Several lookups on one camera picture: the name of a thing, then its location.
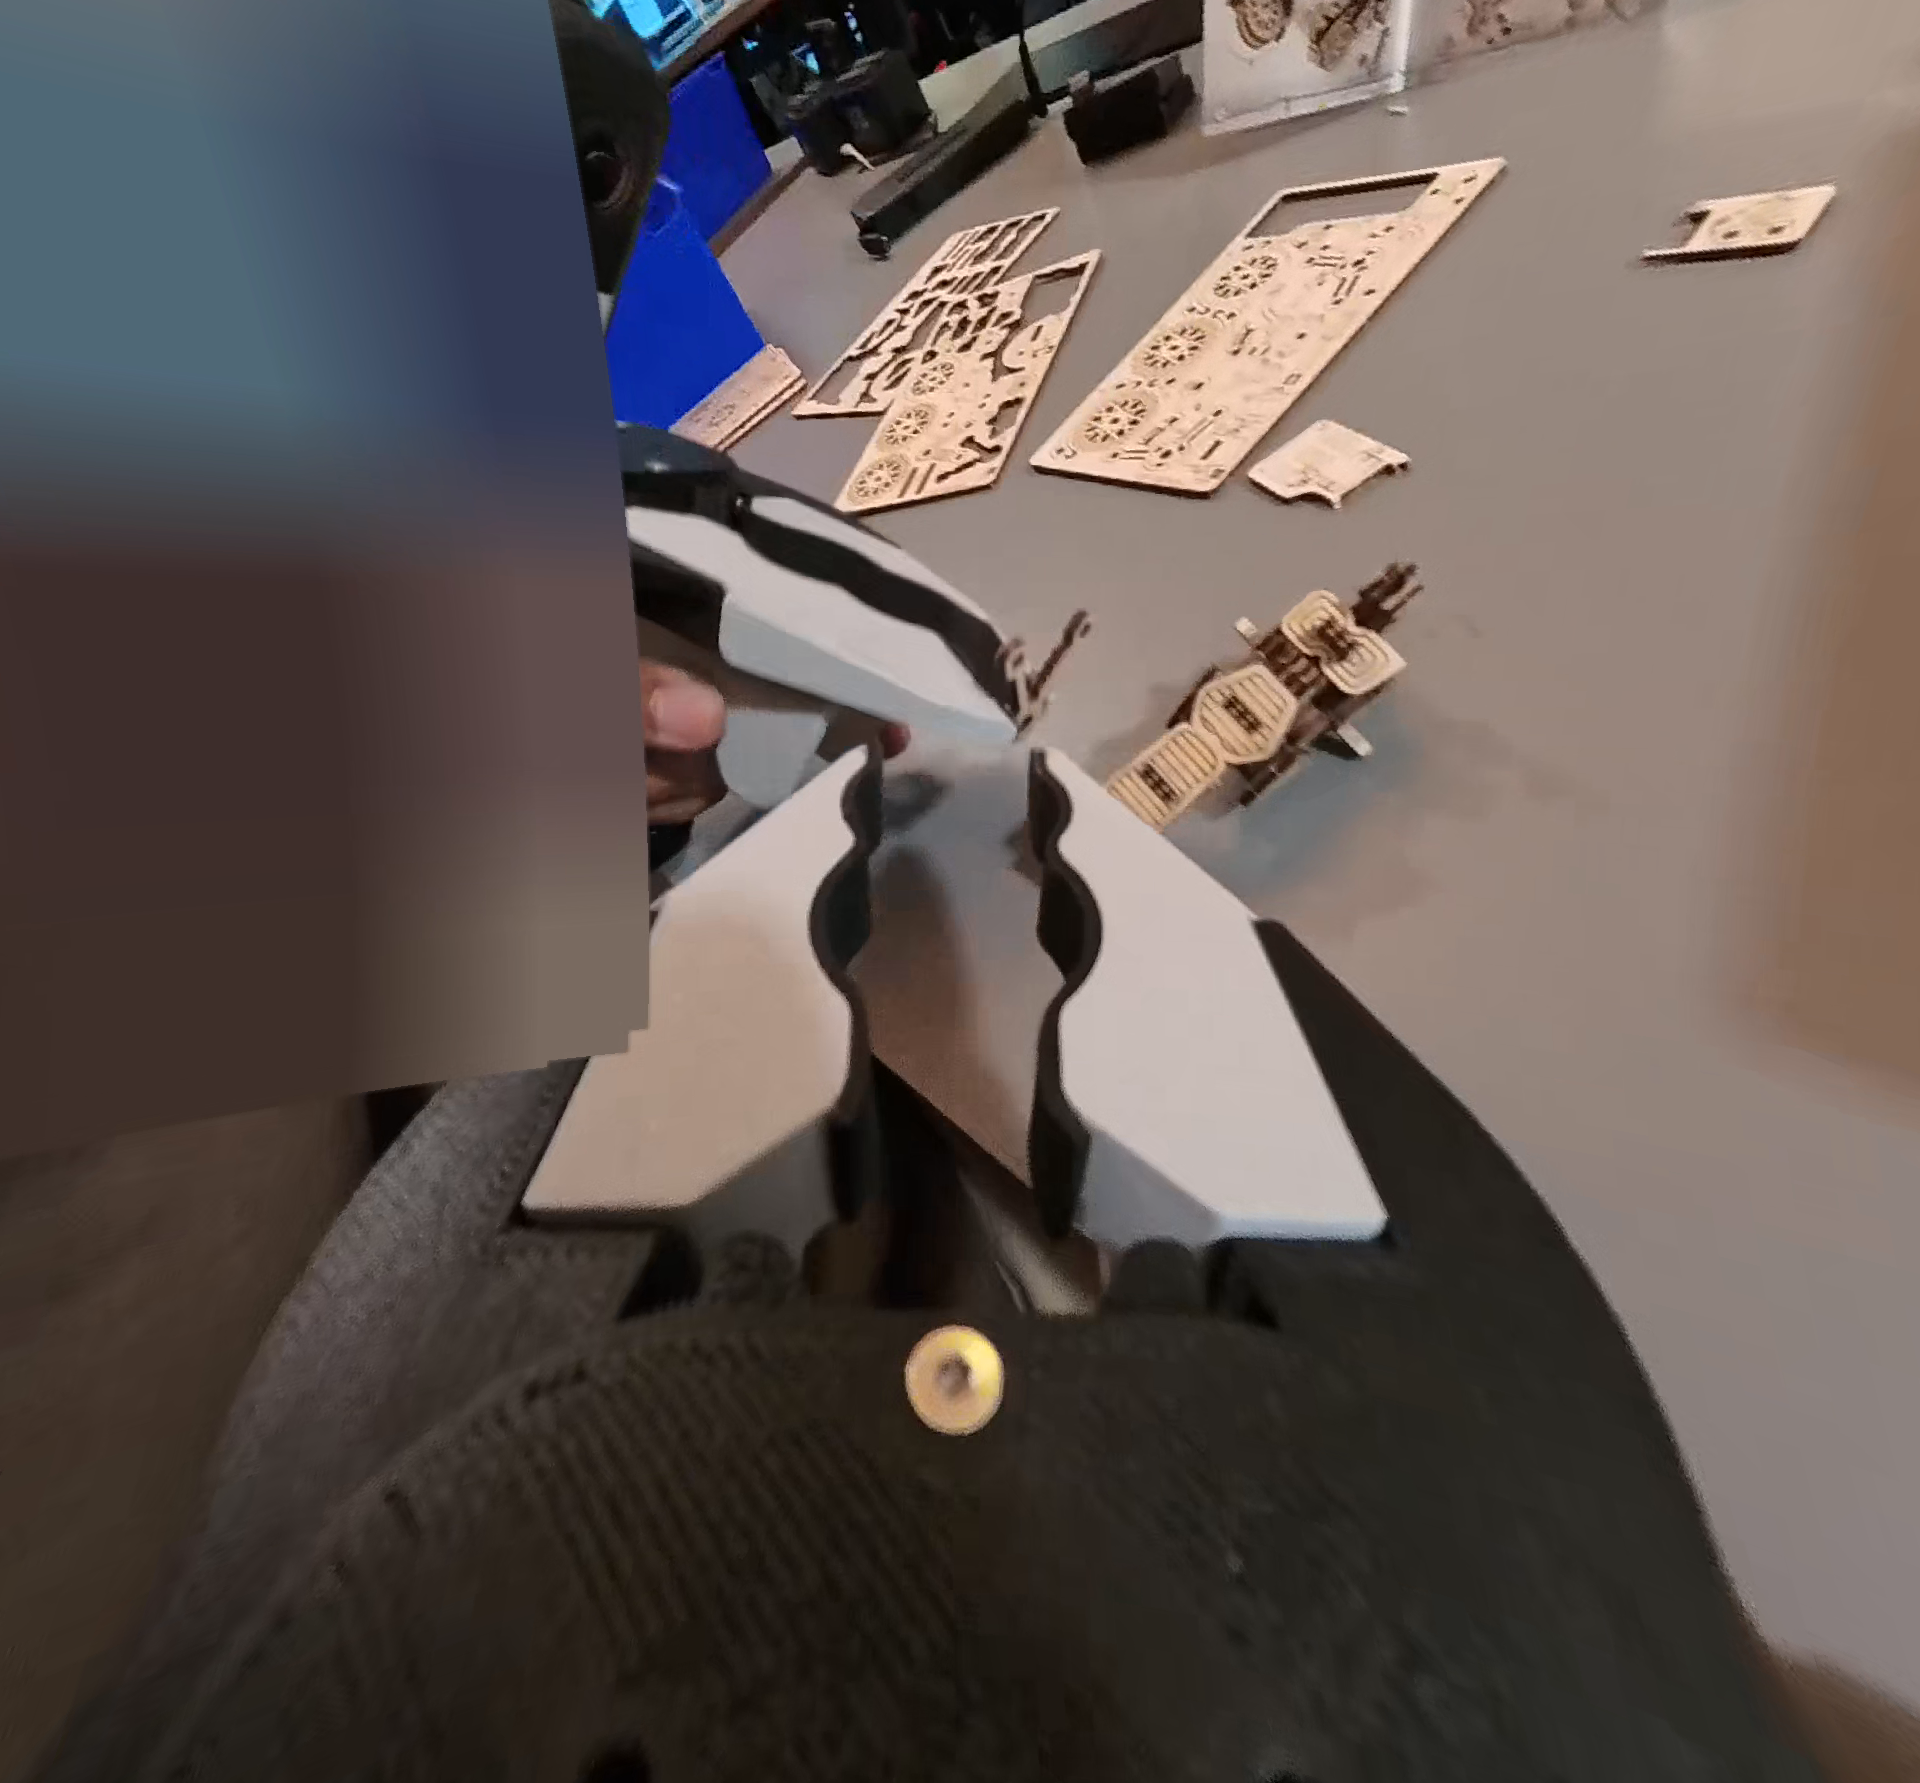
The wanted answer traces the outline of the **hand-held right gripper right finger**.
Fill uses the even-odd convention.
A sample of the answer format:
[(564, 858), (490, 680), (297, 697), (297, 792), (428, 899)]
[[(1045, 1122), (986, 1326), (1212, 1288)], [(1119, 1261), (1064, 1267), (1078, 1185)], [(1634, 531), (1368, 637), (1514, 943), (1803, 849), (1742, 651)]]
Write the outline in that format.
[(1064, 752), (1028, 754), (1028, 1185), (1089, 1243), (1373, 1243), (1388, 1206), (1285, 1000), (1272, 926)]

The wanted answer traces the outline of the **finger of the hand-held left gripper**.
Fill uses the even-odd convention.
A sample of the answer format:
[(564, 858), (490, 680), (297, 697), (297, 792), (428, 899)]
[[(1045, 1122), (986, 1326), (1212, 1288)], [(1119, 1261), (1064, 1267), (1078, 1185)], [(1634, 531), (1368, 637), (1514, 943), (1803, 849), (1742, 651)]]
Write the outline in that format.
[(828, 505), (747, 492), (744, 546), (788, 576), (828, 585), (875, 617), (940, 637), (973, 680), (1005, 680), (1002, 630), (917, 557)]
[(903, 724), (927, 740), (1015, 741), (1002, 680), (973, 680), (940, 637), (777, 570), (744, 524), (633, 524), (638, 617), (665, 660), (712, 669), (730, 707), (717, 747), (747, 810), (789, 801), (828, 732)]

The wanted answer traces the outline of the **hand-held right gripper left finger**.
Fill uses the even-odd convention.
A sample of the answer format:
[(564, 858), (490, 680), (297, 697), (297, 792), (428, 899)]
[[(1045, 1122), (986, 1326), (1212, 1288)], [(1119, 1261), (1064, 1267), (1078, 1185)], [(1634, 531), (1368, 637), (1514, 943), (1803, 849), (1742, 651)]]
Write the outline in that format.
[(523, 1189), (536, 1227), (821, 1236), (882, 1185), (869, 943), (882, 766), (854, 747), (678, 884), (649, 924), (649, 1022), (598, 1054)]

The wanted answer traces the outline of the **small dark wooden puzzle piece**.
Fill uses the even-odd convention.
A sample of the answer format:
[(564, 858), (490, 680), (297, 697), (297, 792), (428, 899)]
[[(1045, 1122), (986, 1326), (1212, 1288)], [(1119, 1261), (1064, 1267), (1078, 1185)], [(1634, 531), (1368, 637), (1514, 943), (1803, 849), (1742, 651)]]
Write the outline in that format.
[(1015, 724), (1015, 740), (1022, 740), (1045, 710), (1050, 710), (1050, 680), (1060, 675), (1060, 669), (1068, 665), (1068, 656), (1089, 637), (1095, 619), (1089, 610), (1073, 610), (1060, 641), (1034, 665), (1028, 660), (1028, 641), (1022, 637), (1005, 637), (997, 647), (997, 675), (1005, 689), (1005, 710)]

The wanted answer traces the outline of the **wooden puzzle model assembly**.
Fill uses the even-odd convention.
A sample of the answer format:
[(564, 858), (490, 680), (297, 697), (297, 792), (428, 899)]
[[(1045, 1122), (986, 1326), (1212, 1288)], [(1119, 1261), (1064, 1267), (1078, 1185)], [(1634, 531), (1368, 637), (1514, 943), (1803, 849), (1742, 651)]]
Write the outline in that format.
[(1392, 563), (1352, 598), (1313, 590), (1269, 630), (1240, 619), (1232, 633), (1247, 656), (1206, 669), (1181, 693), (1162, 732), (1106, 776), (1106, 794), (1162, 833), (1228, 776), (1247, 810), (1313, 752), (1369, 754), (1358, 715), (1406, 674), (1388, 630), (1420, 593), (1420, 567)]

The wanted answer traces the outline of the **person's left hand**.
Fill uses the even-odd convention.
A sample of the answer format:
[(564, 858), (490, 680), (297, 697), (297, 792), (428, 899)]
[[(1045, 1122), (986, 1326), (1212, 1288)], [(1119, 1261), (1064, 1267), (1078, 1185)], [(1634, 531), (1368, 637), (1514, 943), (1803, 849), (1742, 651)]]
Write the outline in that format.
[(644, 827), (693, 827), (730, 792), (717, 747), (730, 724), (725, 697), (693, 674), (639, 660)]

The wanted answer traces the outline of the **punched-out wooden puzzle sheet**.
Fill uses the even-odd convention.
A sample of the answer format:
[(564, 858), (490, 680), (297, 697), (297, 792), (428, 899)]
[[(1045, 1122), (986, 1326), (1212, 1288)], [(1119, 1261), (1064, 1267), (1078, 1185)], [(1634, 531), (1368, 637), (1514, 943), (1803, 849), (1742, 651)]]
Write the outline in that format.
[(1015, 261), (1022, 261), (1053, 218), (1060, 206), (1045, 206), (942, 239), (894, 298), (885, 298), (885, 308), (878, 308), (836, 366), (789, 405), (789, 413), (801, 421), (885, 413), (900, 383), (933, 345), (940, 317), (1005, 279)]
[(955, 296), (885, 368), (882, 417), (836, 505), (878, 513), (986, 492), (1068, 337), (1102, 252)]

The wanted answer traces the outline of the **engraved wooden board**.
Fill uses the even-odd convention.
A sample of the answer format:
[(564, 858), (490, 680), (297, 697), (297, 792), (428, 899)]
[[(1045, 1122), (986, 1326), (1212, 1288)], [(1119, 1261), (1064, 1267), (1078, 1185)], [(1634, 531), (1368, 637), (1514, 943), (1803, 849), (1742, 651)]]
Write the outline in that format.
[(781, 345), (759, 345), (712, 396), (691, 405), (667, 436), (707, 453), (730, 453), (759, 421), (802, 396), (802, 368)]

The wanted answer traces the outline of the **blue plastic crate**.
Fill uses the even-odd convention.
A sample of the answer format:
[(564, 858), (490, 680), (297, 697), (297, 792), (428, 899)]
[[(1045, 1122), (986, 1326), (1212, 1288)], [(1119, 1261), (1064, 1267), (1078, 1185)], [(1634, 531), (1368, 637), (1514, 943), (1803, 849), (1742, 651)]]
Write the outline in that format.
[(672, 85), (657, 178), (678, 191), (679, 213), (707, 242), (771, 178), (771, 162), (725, 58), (707, 58)]
[(754, 359), (759, 343), (679, 191), (657, 178), (605, 326), (615, 421), (678, 427)]

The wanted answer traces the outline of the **wooden puzzle sheet with wheels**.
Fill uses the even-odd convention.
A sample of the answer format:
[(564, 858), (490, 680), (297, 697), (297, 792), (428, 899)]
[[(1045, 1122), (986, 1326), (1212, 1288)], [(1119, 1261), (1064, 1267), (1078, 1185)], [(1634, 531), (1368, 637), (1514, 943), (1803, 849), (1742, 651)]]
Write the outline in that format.
[(1474, 160), (1279, 191), (1028, 465), (1219, 492), (1503, 170)]

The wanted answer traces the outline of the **long black bar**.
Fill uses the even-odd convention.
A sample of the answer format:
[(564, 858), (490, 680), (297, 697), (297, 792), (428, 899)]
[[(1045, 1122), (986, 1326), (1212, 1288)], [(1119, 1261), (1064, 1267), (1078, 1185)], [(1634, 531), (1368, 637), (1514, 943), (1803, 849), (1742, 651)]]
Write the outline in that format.
[(991, 94), (922, 151), (885, 168), (855, 200), (854, 231), (862, 256), (885, 261), (894, 239), (917, 227), (933, 213), (970, 191), (1034, 131), (1028, 94)]

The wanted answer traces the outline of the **black equipment pile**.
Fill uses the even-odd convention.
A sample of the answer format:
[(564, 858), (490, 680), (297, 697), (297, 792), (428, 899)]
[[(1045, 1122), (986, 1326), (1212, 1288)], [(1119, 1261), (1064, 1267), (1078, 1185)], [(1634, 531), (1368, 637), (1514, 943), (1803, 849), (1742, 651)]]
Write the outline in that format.
[(749, 87), (818, 175), (882, 168), (935, 131), (910, 58), (894, 43), (862, 43), (844, 14), (759, 43)]

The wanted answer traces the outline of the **small torn-edge wooden card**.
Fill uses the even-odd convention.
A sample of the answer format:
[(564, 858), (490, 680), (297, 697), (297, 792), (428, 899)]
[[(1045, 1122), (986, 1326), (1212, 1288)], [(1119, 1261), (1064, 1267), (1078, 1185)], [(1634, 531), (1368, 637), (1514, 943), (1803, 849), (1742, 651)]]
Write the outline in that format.
[(1340, 511), (1358, 488), (1406, 474), (1411, 458), (1340, 421), (1310, 421), (1247, 471), (1272, 502), (1318, 502)]

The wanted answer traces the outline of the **small black box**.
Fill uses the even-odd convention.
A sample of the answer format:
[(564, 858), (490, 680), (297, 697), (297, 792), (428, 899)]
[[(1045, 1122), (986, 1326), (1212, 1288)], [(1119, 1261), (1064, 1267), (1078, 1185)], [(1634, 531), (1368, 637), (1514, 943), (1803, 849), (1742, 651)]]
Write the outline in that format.
[(1073, 75), (1064, 131), (1085, 168), (1114, 162), (1162, 142), (1196, 107), (1196, 85), (1175, 54), (1109, 69)]

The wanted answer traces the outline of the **rectangular engraved wooden card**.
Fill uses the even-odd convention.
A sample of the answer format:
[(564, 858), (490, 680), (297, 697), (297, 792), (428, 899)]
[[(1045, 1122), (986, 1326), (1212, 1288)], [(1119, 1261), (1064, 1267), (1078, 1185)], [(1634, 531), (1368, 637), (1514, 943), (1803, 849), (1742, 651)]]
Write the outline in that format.
[(1774, 261), (1795, 252), (1828, 206), (1837, 184), (1759, 191), (1731, 198), (1698, 198), (1674, 218), (1674, 242), (1648, 248), (1637, 261), (1705, 262), (1705, 261)]

